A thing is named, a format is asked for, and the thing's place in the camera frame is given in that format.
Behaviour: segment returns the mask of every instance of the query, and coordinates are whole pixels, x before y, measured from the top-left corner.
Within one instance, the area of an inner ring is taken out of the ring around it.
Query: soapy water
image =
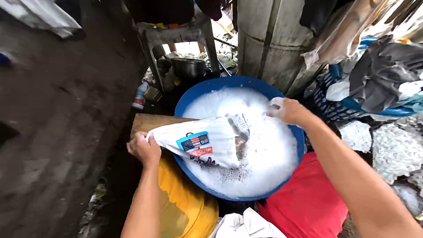
[[[298,165],[297,141],[288,125],[265,115],[269,100],[250,88],[224,88],[204,94],[186,108],[183,117],[205,119],[243,113],[250,128],[237,169],[185,161],[208,188],[229,198],[260,196],[285,181]]]

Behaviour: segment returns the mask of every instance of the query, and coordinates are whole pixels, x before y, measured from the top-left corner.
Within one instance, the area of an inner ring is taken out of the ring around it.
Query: white fabric
[[[209,238],[286,238],[272,223],[247,208],[243,215],[225,215]]]
[[[398,88],[398,91],[401,92],[399,99],[404,100],[413,96],[414,94],[420,92],[422,87],[423,87],[422,80],[415,81],[415,82],[402,83]]]
[[[235,137],[238,135],[224,116],[161,126],[152,129],[147,138],[151,133],[160,146],[186,161],[195,160],[205,164],[210,160],[209,165],[219,165],[228,169],[239,167],[235,142]],[[178,141],[188,141],[187,143],[191,141],[195,147],[184,151]]]
[[[53,0],[0,0],[0,8],[32,28],[50,30],[62,38],[81,28]]]
[[[349,96],[349,81],[341,81],[332,84],[326,91],[326,99],[339,102]]]

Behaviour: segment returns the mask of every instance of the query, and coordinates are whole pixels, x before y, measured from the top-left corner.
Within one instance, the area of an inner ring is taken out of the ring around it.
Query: concrete wall
[[[131,108],[147,66],[128,18],[93,3],[81,2],[78,41],[0,12],[14,61],[0,69],[0,121],[20,132],[0,150],[1,237],[75,237]]]

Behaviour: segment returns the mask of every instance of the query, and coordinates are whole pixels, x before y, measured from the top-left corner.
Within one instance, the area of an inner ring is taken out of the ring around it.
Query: right hand
[[[275,97],[269,101],[269,110],[266,115],[277,117],[290,125],[304,127],[313,114],[297,100]]]
[[[158,167],[162,150],[154,139],[153,134],[150,135],[148,141],[146,136],[147,132],[135,133],[135,138],[127,143],[126,147],[129,154],[141,161],[145,168]]]

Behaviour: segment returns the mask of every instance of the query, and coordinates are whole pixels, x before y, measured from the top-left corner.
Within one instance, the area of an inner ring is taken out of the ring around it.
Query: left hand
[[[147,132],[137,132],[135,138],[126,144],[129,154],[135,156],[143,163],[143,166],[149,168],[151,166],[158,166],[162,150],[151,134],[146,139]]]

